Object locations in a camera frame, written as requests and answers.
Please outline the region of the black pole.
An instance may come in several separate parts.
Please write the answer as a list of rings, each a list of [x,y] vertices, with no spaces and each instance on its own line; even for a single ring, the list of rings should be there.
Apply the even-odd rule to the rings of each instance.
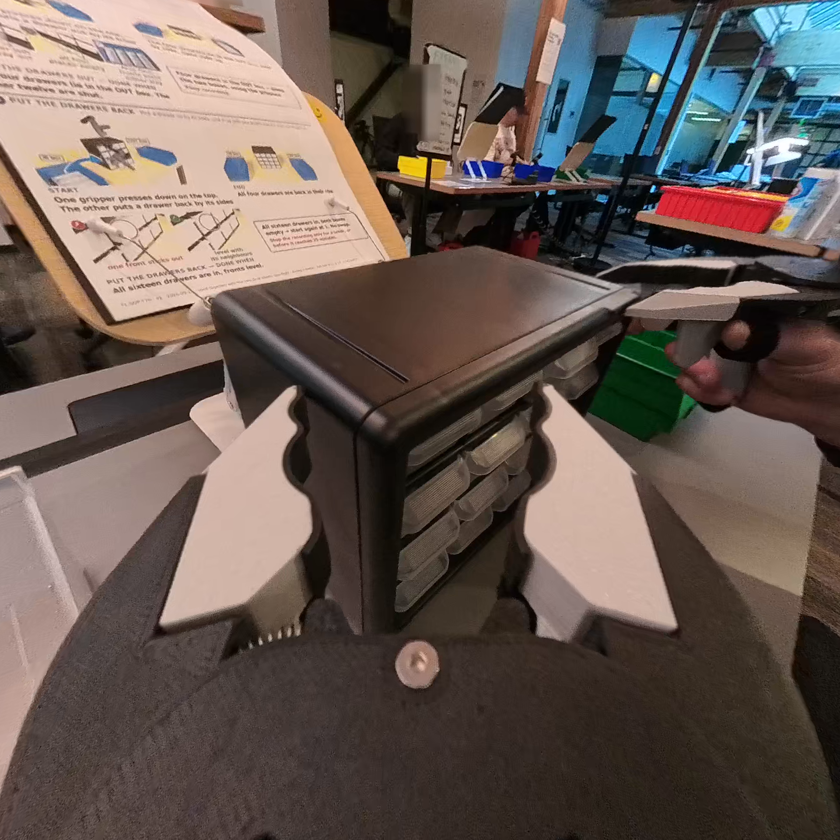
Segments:
[[[689,11],[685,13],[682,19],[674,47],[672,48],[671,53],[668,57],[668,63],[666,65],[665,72],[662,76],[662,80],[659,82],[654,98],[651,101],[650,106],[647,110],[647,115],[645,117],[642,128],[640,129],[639,134],[637,136],[637,141],[633,148],[633,152],[629,157],[629,161],[623,167],[622,179],[619,182],[618,186],[611,190],[610,198],[606,204],[605,211],[603,212],[598,227],[595,231],[594,250],[591,254],[591,262],[594,266],[599,261],[600,254],[602,252],[606,238],[610,232],[613,219],[616,215],[617,206],[621,202],[621,199],[623,198],[623,195],[628,187],[628,183],[634,173],[634,167],[637,163],[638,157],[640,156],[644,148],[644,144],[649,135],[650,128],[655,119],[655,114],[658,109],[658,105],[665,94],[670,76],[676,64],[676,60],[679,57],[679,52],[681,51],[683,43],[686,39],[686,35],[690,30],[690,25],[693,23],[694,16],[696,15],[701,5],[701,1],[693,2],[693,4],[689,8]]]

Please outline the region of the whiteboard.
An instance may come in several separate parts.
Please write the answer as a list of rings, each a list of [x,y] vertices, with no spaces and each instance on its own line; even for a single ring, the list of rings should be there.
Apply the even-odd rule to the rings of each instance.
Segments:
[[[424,45],[420,154],[441,160],[451,155],[468,66],[465,56],[448,47]]]

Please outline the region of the person's right hand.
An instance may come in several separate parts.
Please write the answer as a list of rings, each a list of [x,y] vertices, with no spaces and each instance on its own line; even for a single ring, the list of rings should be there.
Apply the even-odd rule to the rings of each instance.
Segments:
[[[784,324],[775,350],[756,363],[740,395],[723,384],[709,358],[682,367],[676,383],[699,403],[737,407],[792,424],[825,445],[839,447],[839,338],[831,325],[805,320]]]

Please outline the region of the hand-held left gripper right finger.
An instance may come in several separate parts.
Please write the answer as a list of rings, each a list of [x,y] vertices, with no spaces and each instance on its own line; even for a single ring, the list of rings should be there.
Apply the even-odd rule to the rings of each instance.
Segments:
[[[553,387],[544,395],[549,468],[523,523],[521,594],[535,634],[570,643],[600,618],[672,634],[676,614],[634,470]]]

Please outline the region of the red plastic bin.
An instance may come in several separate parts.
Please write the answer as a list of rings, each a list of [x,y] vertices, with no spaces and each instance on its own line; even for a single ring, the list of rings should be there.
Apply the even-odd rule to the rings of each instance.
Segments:
[[[786,204],[786,196],[723,186],[666,185],[655,212],[687,222],[765,234]]]

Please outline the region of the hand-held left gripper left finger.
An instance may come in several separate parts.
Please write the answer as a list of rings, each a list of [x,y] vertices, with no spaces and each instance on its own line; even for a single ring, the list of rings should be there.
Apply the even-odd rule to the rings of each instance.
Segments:
[[[247,634],[295,634],[312,598],[303,551],[312,504],[287,455],[303,432],[287,388],[248,426],[222,395],[227,439],[203,473],[192,521],[160,615],[167,634],[226,619]]]

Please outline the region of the white stand base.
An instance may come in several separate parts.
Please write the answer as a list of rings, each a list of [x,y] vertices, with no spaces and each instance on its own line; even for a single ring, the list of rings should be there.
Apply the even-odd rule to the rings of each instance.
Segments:
[[[223,362],[223,374],[223,390],[200,400],[190,410],[192,423],[220,454],[246,429],[226,362]]]

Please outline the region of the stack of clear drawers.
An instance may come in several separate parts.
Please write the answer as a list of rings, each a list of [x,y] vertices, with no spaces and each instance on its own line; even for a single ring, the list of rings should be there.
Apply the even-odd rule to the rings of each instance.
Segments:
[[[547,471],[532,455],[550,396],[593,397],[624,327],[614,322],[417,444],[406,457],[394,618],[403,628],[513,519]]]

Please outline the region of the green plastic bin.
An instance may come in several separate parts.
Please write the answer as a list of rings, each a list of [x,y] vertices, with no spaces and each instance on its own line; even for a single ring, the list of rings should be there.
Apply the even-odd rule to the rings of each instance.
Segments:
[[[589,413],[644,443],[671,434],[697,405],[677,386],[678,369],[665,352],[675,340],[671,331],[626,336]]]

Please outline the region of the white translucent bin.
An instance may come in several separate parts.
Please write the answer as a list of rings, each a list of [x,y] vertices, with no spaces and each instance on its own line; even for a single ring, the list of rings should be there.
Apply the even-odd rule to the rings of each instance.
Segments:
[[[19,466],[1,472],[1,777],[39,686],[91,597],[64,562]]]

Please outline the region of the black drawer cabinet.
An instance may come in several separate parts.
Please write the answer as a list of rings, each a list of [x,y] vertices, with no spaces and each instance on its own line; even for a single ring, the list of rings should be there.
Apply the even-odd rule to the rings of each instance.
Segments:
[[[213,323],[250,425],[295,386],[287,455],[316,515],[313,587],[358,633],[394,618],[406,457],[620,322],[637,287],[473,247],[230,290]]]

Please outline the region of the wooden post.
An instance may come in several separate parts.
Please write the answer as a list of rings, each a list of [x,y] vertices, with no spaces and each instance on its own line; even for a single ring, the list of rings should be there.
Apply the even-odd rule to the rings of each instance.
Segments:
[[[528,161],[532,158],[543,105],[564,40],[567,5],[567,1],[542,1],[540,5],[523,89],[526,111],[517,123],[518,151]]]

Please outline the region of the black white display board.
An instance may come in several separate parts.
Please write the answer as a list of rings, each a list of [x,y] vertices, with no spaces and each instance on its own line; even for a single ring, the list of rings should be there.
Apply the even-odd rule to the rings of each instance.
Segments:
[[[605,131],[609,130],[616,122],[616,117],[604,113],[599,116],[587,131],[584,131],[579,140],[570,148],[565,159],[558,167],[558,173],[564,175],[577,172],[585,159],[594,150],[595,144],[602,137]]]
[[[466,160],[485,160],[496,136],[499,121],[512,106],[522,108],[521,119],[527,111],[524,89],[504,82],[498,83],[478,110],[476,119],[468,126],[458,147],[458,163]]]

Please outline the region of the long wooden table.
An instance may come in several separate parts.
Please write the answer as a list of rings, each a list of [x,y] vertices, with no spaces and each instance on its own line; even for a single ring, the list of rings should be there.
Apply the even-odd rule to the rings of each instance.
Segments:
[[[548,204],[583,203],[597,196],[613,198],[620,191],[622,181],[606,176],[592,176],[582,182],[522,182],[508,183],[501,179],[444,178],[425,182],[423,178],[398,172],[378,171],[375,182],[382,193],[385,184],[394,184],[418,199],[411,215],[411,256],[428,252],[427,204],[445,204],[465,211],[500,208],[528,208],[538,196],[546,196]]]

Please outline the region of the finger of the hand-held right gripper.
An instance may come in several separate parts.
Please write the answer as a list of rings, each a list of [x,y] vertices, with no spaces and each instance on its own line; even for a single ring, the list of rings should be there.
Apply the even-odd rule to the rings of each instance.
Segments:
[[[788,298],[797,289],[771,282],[738,282],[728,287],[666,289],[639,301],[626,310],[626,316],[639,321],[643,330],[665,330],[682,321],[726,322],[733,319],[744,301]]]
[[[646,259],[612,266],[597,277],[625,285],[722,287],[738,270],[738,259]]]

